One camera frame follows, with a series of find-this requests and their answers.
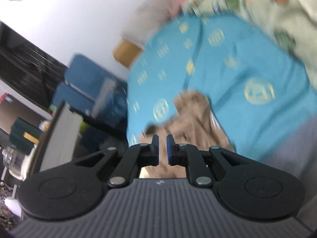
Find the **white wall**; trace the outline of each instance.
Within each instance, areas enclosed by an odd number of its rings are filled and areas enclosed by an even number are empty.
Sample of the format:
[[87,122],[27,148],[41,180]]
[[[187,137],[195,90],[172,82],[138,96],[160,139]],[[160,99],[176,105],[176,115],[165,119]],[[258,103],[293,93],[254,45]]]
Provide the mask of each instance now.
[[112,51],[127,18],[145,0],[0,0],[0,20],[69,65],[82,53],[126,79]]

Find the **green blanket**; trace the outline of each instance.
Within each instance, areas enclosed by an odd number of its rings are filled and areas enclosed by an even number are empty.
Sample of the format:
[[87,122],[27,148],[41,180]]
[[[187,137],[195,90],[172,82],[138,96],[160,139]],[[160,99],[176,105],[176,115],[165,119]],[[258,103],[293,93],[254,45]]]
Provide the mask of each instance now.
[[232,11],[259,26],[305,64],[310,83],[317,89],[317,24],[299,0],[186,0],[182,11],[198,16]]

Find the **metal screw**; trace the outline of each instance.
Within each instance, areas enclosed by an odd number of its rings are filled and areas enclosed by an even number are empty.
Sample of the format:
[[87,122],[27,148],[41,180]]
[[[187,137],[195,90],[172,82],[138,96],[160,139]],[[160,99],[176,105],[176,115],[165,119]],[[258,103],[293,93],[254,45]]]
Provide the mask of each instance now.
[[121,176],[115,176],[115,177],[110,178],[109,181],[113,185],[120,185],[120,184],[123,184],[126,180]]
[[211,183],[211,179],[207,176],[200,176],[196,179],[196,183],[199,185],[206,185]]

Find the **bed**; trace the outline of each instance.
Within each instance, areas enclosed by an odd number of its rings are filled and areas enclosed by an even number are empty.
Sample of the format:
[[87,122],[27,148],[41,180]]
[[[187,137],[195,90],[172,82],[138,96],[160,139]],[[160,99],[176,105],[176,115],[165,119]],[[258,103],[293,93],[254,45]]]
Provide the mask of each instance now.
[[178,93],[197,90],[237,153],[304,183],[299,218],[316,228],[316,93],[298,56],[263,32],[232,13],[182,15],[144,47],[122,39],[114,57],[131,69],[127,139],[138,143],[149,125],[173,118]]

